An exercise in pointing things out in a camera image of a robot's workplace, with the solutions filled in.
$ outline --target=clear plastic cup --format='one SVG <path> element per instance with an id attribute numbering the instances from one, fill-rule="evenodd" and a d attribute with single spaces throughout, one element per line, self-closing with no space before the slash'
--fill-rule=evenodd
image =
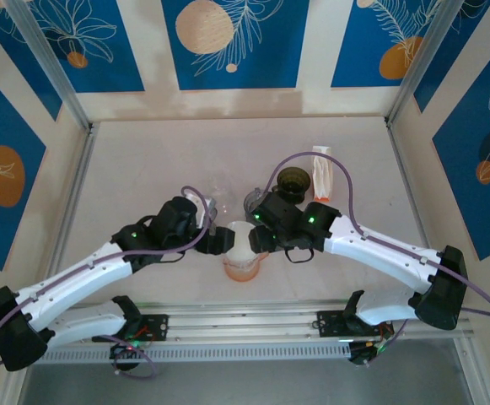
<path id="1" fill-rule="evenodd" d="M 234 247 L 223 257 L 224 271 L 234 281 L 250 281 L 259 273 L 260 261 L 269 254 L 258 255 L 251 250 L 248 235 L 254 229 L 253 224 L 234 221 L 228 225 L 228 228 L 235 232 L 235 242 Z"/>
<path id="2" fill-rule="evenodd" d="M 261 225 L 261 222 L 254 218 L 252 211 L 256 209 L 258 205 L 263 201 L 265 191 L 261 188 L 256 187 L 254 190 L 249 192 L 245 200 L 243 201 L 243 208 L 245 209 L 246 220 L 254 225 Z"/>

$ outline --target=metal bracket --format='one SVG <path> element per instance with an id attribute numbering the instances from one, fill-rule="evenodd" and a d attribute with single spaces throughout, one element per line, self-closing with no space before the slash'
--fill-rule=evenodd
<path id="1" fill-rule="evenodd" d="M 168 335 L 168 320 L 166 314 L 142 315 L 135 332 L 125 336 L 124 340 L 133 342 L 165 342 Z M 93 337 L 93 342 L 108 342 L 103 337 Z"/>
<path id="2" fill-rule="evenodd" d="M 355 336 L 376 338 L 381 335 L 381 330 L 378 327 L 370 327 L 367 332 L 362 334 L 356 333 L 347 325 L 343 313 L 343 310 L 320 310 L 317 312 L 317 320 L 312 322 L 312 327 L 319 329 L 320 338 L 351 338 Z"/>

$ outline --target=leaf illustration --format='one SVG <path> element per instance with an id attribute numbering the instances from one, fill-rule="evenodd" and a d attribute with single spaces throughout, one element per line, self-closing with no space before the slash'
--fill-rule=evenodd
<path id="1" fill-rule="evenodd" d="M 266 13 L 266 4 L 272 0 L 222 0 L 220 6 L 228 14 L 234 26 L 234 36 L 224 49 L 209 55 L 200 55 L 192 65 L 200 65 L 194 76 L 202 74 L 209 68 L 222 70 L 229 64 L 239 66 L 247 54 L 254 51 L 257 42 L 261 44 L 260 22 L 273 16 L 283 5 L 284 0 L 277 0 L 274 8 Z"/>
<path id="2" fill-rule="evenodd" d="M 392 42 L 404 42 L 415 32 L 415 21 L 405 0 L 375 0 L 370 6 L 376 12 L 380 27 L 389 33 Z"/>
<path id="3" fill-rule="evenodd" d="M 95 38 L 83 38 L 85 45 L 85 51 L 95 57 L 101 57 L 108 61 L 113 62 L 113 53 L 111 49 L 102 41 Z"/>
<path id="4" fill-rule="evenodd" d="M 86 38 L 95 38 L 97 40 L 108 40 L 117 32 L 117 26 L 106 23 L 103 19 L 89 18 L 86 19 L 81 28 L 78 28 L 77 34 Z"/>

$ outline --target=black mount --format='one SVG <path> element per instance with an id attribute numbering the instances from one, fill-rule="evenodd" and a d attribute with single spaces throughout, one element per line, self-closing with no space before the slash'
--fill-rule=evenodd
<path id="1" fill-rule="evenodd" d="M 439 264 L 467 278 L 466 263 L 461 251 L 446 246 L 439 253 Z M 449 274 L 438 270 L 428 281 L 432 284 L 424 294 L 415 293 L 408 304 L 415 309 L 415 315 L 432 327 L 452 331 L 456 328 L 462 302 L 466 294 L 466 285 Z"/>
<path id="2" fill-rule="evenodd" d="M 0 321 L 18 304 L 9 287 L 0 288 Z M 18 371 L 44 355 L 48 341 L 54 332 L 43 329 L 35 331 L 29 324 L 30 314 L 17 312 L 0 329 L 0 355 L 8 371 Z"/>
<path id="3" fill-rule="evenodd" d="M 197 207 L 192 201 L 174 197 L 162 206 L 158 215 L 143 217 L 135 224 L 123 227 L 111 237 L 111 243 L 116 243 L 123 251 L 165 250 L 184 246 L 201 232 L 197 228 L 196 213 Z M 233 230 L 217 227 L 213 235 L 207 232 L 195 249 L 201 253 L 219 255 L 233 247 L 234 236 Z M 123 260 L 131 263 L 132 272 L 135 273 L 150 264 L 165 263 L 162 257 L 128 255 Z"/>
<path id="4" fill-rule="evenodd" d="M 164 342 L 168 333 L 169 316 L 165 314 L 142 315 L 138 324 L 138 329 L 130 333 L 123 339 L 135 345 L 139 342 Z M 94 337 L 94 342 L 104 342 L 101 337 Z M 140 359 L 140 357 L 130 348 L 116 344 L 110 348 L 110 360 L 118 359 Z M 139 366 L 139 363 L 116 363 L 116 368 L 122 371 L 129 371 Z"/>
<path id="5" fill-rule="evenodd" d="M 276 193 L 268 192 L 252 211 L 261 222 L 249 234 L 250 248 L 255 253 L 289 251 L 294 248 L 323 251 L 329 228 L 340 212 L 320 202 L 311 202 L 301 211 Z"/>
<path id="6" fill-rule="evenodd" d="M 344 310 L 320 310 L 316 313 L 317 320 L 313 327 L 319 329 L 320 338 L 380 336 L 378 326 L 371 326 L 355 315 L 358 299 L 363 293 L 362 290 L 353 293 Z"/>

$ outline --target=wall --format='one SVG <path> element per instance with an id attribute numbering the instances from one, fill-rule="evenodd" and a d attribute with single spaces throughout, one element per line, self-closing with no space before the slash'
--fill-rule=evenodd
<path id="1" fill-rule="evenodd" d="M 441 0 L 27 4 L 102 121 L 385 115 Z"/>
<path id="2" fill-rule="evenodd" d="M 85 133 L 3 21 L 17 44 L 0 44 L 0 287 L 18 289 L 44 271 Z"/>
<path id="3" fill-rule="evenodd" d="M 393 132 L 433 246 L 461 248 L 470 279 L 490 294 L 490 3 L 485 7 L 478 24 L 462 22 L 463 38 L 447 34 Z M 472 292 L 466 299 L 489 309 Z M 490 318 L 472 323 L 490 364 Z"/>

